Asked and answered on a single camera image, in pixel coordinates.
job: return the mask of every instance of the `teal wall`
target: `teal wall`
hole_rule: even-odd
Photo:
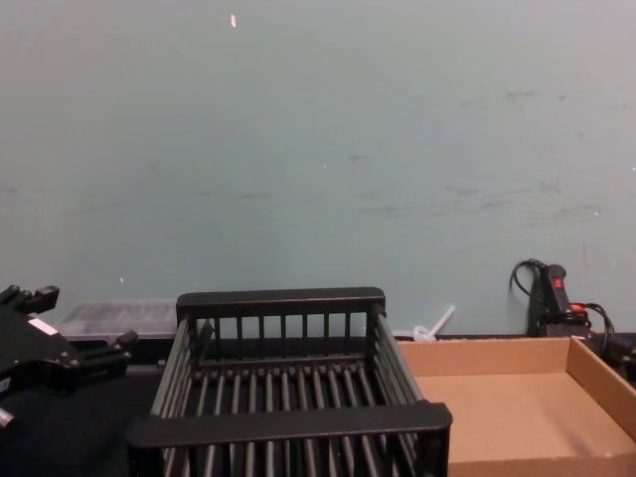
[[[231,16],[236,18],[233,27]],[[0,0],[0,276],[81,301],[371,284],[523,329],[515,261],[636,329],[636,3]]]

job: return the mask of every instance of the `dish rack bar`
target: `dish rack bar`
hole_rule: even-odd
[[[421,397],[380,289],[192,293],[177,320],[132,477],[447,475],[452,416]]]

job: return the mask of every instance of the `black table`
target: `black table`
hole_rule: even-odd
[[[636,342],[636,334],[622,336]],[[145,345],[139,356],[167,350],[169,341]],[[129,375],[68,397],[29,391],[3,399],[19,420],[10,434],[0,434],[0,476],[127,477],[125,430],[148,413],[159,380]]]

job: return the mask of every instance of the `black cable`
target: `black cable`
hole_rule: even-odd
[[[605,350],[607,349],[607,343],[609,342],[609,337],[615,333],[614,324],[612,323],[612,320],[609,319],[609,316],[607,316],[607,312],[605,311],[605,309],[602,306],[600,306],[598,303],[573,303],[573,304],[582,306],[583,308],[586,308],[588,310],[593,310],[596,313],[598,313],[603,319],[603,325],[604,325],[603,344],[601,345],[601,348],[600,348],[600,354],[602,356],[605,353]]]
[[[537,303],[540,303],[544,306],[546,306],[546,303],[544,302],[544,300],[537,298],[535,295],[533,295],[528,288],[526,288],[521,281],[519,281],[519,270],[520,268],[524,267],[524,266],[528,266],[531,267],[532,269],[537,269],[539,271],[541,271],[543,268],[545,268],[547,265],[545,263],[543,263],[542,261],[538,261],[534,258],[529,258],[526,260],[521,260],[519,263],[517,263],[515,265],[515,267],[513,268],[512,273],[510,274],[510,284],[509,286],[512,286],[513,281],[515,282],[515,284],[519,287],[519,289],[521,291],[523,291],[525,294],[527,294],[531,300],[536,301]]]

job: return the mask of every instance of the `cardboard box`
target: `cardboard box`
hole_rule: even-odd
[[[636,477],[636,392],[569,338],[401,343],[453,414],[450,477]]]

